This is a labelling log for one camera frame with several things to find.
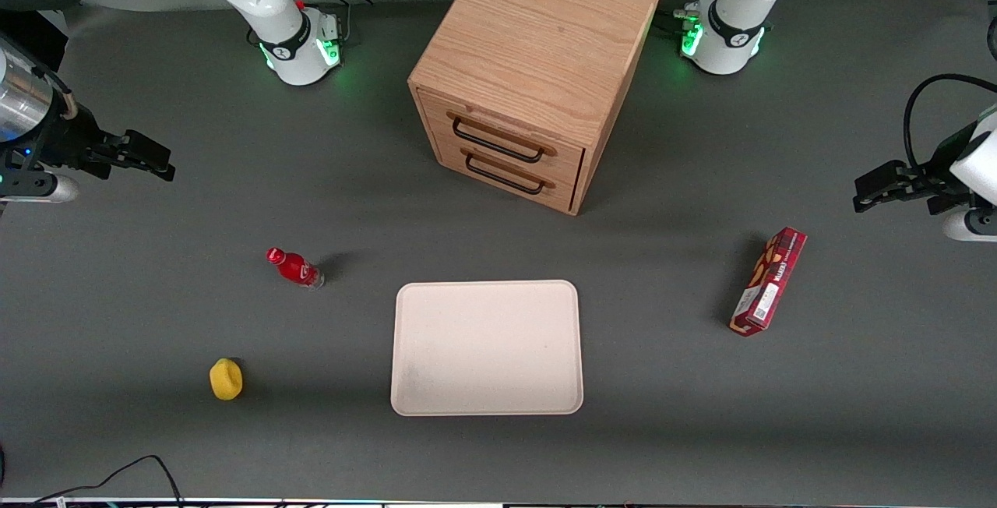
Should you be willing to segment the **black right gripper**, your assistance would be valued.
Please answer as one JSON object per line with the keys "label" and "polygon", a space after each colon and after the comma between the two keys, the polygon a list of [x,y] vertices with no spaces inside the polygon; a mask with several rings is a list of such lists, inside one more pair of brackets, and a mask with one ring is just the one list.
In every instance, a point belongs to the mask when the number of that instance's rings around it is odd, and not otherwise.
{"label": "black right gripper", "polygon": [[33,170],[71,168],[100,180],[110,177],[113,167],[135,168],[174,181],[177,168],[170,163],[171,150],[135,129],[126,129],[120,139],[99,127],[85,107],[74,118],[63,116],[64,104],[54,102],[45,118],[33,129]]}

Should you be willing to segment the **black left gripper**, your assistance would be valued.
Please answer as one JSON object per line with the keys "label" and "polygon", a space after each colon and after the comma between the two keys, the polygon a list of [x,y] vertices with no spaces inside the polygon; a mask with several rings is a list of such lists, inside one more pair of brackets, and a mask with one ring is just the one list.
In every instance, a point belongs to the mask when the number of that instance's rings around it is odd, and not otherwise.
{"label": "black left gripper", "polygon": [[950,167],[968,146],[976,127],[977,122],[969,122],[938,143],[927,161],[918,161],[913,152],[911,123],[907,122],[907,160],[918,181],[911,184],[911,175],[904,161],[880,164],[854,180],[854,212],[868,212],[884,203],[925,198],[929,198],[928,208],[932,216],[968,205],[970,190],[950,173]]}

